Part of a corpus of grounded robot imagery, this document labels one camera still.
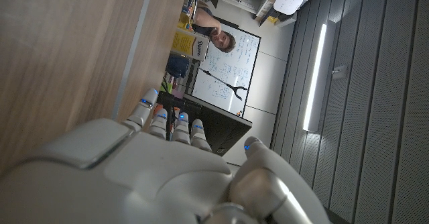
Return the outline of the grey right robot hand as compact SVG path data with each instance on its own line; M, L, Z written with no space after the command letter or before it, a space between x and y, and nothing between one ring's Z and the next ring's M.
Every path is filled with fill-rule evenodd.
M200 120L152 114L150 89L123 122L96 119L1 177L2 223L328 223L306 181L256 137L231 172Z

